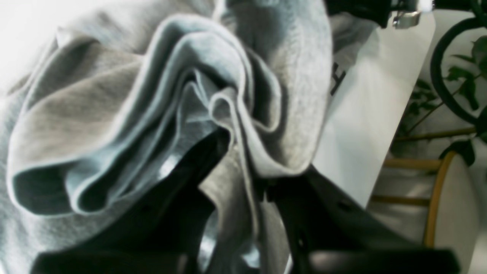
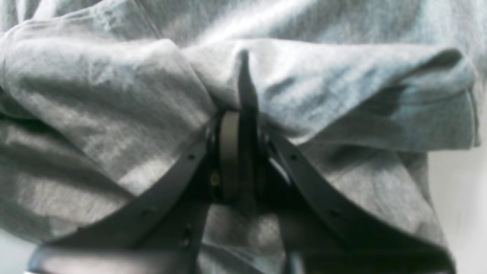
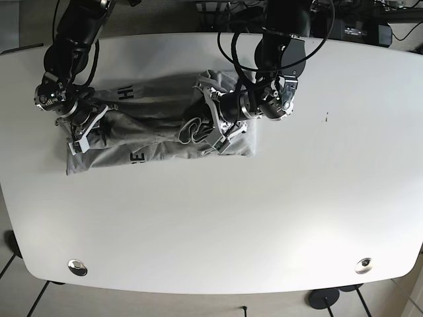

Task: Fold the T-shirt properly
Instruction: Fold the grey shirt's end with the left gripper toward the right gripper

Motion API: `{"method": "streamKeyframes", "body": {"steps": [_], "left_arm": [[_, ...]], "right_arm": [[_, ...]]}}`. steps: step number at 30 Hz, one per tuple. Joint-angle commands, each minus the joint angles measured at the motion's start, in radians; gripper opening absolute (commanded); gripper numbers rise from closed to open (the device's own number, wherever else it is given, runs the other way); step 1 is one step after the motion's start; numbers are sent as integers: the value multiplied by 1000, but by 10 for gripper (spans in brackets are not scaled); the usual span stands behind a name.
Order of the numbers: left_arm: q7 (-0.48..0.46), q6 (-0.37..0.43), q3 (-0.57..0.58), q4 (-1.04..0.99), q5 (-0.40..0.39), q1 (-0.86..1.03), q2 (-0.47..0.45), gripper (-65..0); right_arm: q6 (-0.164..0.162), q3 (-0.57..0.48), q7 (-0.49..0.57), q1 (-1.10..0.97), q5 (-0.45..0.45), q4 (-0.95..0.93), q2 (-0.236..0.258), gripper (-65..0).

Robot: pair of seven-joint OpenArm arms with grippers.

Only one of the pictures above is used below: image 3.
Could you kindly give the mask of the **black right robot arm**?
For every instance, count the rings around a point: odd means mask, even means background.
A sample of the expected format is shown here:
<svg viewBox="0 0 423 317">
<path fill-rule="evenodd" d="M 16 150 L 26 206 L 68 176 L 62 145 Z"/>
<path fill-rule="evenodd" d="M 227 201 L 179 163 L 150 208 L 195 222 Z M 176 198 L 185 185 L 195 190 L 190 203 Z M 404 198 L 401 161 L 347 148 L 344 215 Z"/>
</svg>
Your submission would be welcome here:
<svg viewBox="0 0 423 317">
<path fill-rule="evenodd" d="M 54 22 L 53 43 L 44 56 L 45 73 L 34 103 L 41 111 L 56 113 L 55 125 L 64 130 L 72 155 L 89 150 L 89 133 L 110 110 L 93 98 L 91 83 L 100 52 L 98 37 L 115 4 L 70 1 L 60 21 Z"/>
</svg>

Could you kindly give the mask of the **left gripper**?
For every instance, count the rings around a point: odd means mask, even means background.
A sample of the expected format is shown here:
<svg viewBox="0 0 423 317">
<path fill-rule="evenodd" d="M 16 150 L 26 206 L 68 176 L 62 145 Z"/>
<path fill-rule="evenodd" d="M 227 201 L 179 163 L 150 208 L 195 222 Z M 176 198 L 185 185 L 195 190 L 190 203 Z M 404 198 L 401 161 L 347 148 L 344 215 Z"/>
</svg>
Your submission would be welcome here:
<svg viewBox="0 0 423 317">
<path fill-rule="evenodd" d="M 204 103 L 204 109 L 198 116 L 200 124 L 193 132 L 193 142 L 206 142 L 206 137 L 216 131 L 231 142 L 231 146 L 221 155 L 246 155 L 248 119 L 239 106 L 239 85 L 234 90 L 224 91 L 222 88 L 197 82 L 195 88 L 202 94 L 198 101 Z"/>
</svg>

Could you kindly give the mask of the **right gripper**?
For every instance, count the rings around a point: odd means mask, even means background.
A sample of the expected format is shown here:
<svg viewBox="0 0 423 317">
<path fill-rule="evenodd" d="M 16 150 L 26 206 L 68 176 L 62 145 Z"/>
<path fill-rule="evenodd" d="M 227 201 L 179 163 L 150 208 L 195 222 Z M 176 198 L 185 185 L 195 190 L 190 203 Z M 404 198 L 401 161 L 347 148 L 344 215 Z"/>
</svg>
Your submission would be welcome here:
<svg viewBox="0 0 423 317">
<path fill-rule="evenodd" d="M 56 110 L 55 125 L 64 130 L 67 145 L 70 141 L 87 138 L 88 134 L 100 127 L 100 120 L 108 111 L 117 110 L 116 104 L 73 104 Z"/>
</svg>

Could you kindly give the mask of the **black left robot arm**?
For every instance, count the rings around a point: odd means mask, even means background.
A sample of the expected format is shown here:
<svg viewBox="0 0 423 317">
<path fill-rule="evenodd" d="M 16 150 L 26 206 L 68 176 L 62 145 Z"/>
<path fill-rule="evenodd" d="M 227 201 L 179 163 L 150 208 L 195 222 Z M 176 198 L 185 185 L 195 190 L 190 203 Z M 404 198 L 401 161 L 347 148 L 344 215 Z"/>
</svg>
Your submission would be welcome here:
<svg viewBox="0 0 423 317">
<path fill-rule="evenodd" d="M 238 76 L 235 88 L 215 88 L 198 81 L 195 87 L 201 97 L 187 113 L 178 135 L 181 142 L 205 142 L 224 153 L 253 121 L 261 117 L 280 121 L 293 113 L 299 77 L 329 35 L 311 53 L 305 52 L 312 1 L 265 1 L 258 10 L 260 15 L 255 18 L 230 18 L 225 23 L 233 31 L 231 53 L 224 57 Z M 262 36 L 254 51 L 253 68 L 242 65 L 237 53 L 238 39 L 248 27 Z"/>
</svg>

